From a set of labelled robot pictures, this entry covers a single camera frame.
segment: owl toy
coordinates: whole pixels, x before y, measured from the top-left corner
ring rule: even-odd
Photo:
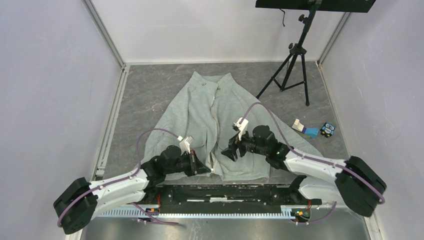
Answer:
[[[333,126],[331,123],[326,122],[321,128],[321,135],[325,136],[326,138],[329,138],[334,134],[334,129],[336,129],[335,126]]]

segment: black stand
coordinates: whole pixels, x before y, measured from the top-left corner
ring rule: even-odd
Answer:
[[[274,75],[272,75],[271,79],[269,79],[269,81],[265,84],[265,86],[262,88],[262,90],[256,96],[257,99],[259,99],[259,97],[264,93],[265,89],[268,88],[268,86],[271,84],[272,81],[274,81],[277,84],[277,86],[279,87],[279,90],[281,92],[285,91],[287,89],[291,89],[293,87],[296,87],[298,85],[304,84],[306,106],[309,106],[308,82],[307,82],[307,79],[306,79],[306,68],[305,68],[306,50],[302,47],[302,45],[305,41],[306,34],[308,33],[309,29],[311,28],[312,20],[314,20],[315,13],[317,12],[317,9],[320,6],[320,4],[321,4],[321,1],[317,0],[310,5],[308,17],[305,17],[304,14],[300,15],[299,21],[304,24],[304,27],[303,27],[302,35],[300,36],[299,42],[295,43],[294,46],[293,46],[293,43],[290,43],[290,45],[288,46],[288,49],[290,49],[290,54],[282,62],[281,66],[279,66],[279,68],[274,73]],[[299,55],[302,59],[303,81],[286,87],[287,80],[289,80],[290,73],[292,72],[293,66],[295,65],[296,59],[298,58]],[[276,77],[280,73],[280,71],[283,69],[283,67],[289,62],[290,58],[292,58],[290,65],[288,66],[287,73],[285,74],[284,80],[282,81],[282,84],[280,85],[278,83],[278,81],[276,80]]]

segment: tripod knob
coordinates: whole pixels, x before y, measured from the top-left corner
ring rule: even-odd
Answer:
[[[305,17],[305,14],[299,16],[299,22],[303,22],[304,19],[307,19],[307,17]]]

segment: gray fabric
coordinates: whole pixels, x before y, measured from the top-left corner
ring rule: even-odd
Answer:
[[[230,73],[220,76],[201,76],[194,72],[190,81],[181,89],[169,104],[156,125],[185,137],[194,138],[191,148],[200,161],[211,166],[210,153],[213,154],[213,173],[223,180],[254,180],[270,176],[270,165],[265,157],[246,153],[233,162],[221,151],[228,147],[228,141],[237,132],[233,123],[242,117],[249,106],[258,100],[238,85]],[[293,129],[275,116],[284,136],[291,146],[309,154],[321,156],[320,152],[303,139]],[[268,125],[276,138],[283,139],[268,114],[260,105],[254,106],[247,115],[247,130],[252,133],[258,125]],[[160,154],[167,146],[177,145],[176,138],[162,131],[153,131],[147,139],[142,162]],[[184,177],[184,173],[170,174],[167,180]]]

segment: blue object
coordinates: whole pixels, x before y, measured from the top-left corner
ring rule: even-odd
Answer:
[[[321,128],[321,135],[329,138],[334,134],[334,129],[336,129],[336,127],[333,124],[326,122]]]
[[[308,137],[314,139],[318,135],[319,132],[320,132],[320,130],[318,128],[310,128],[310,127],[308,127],[305,130],[304,134],[307,135]]]

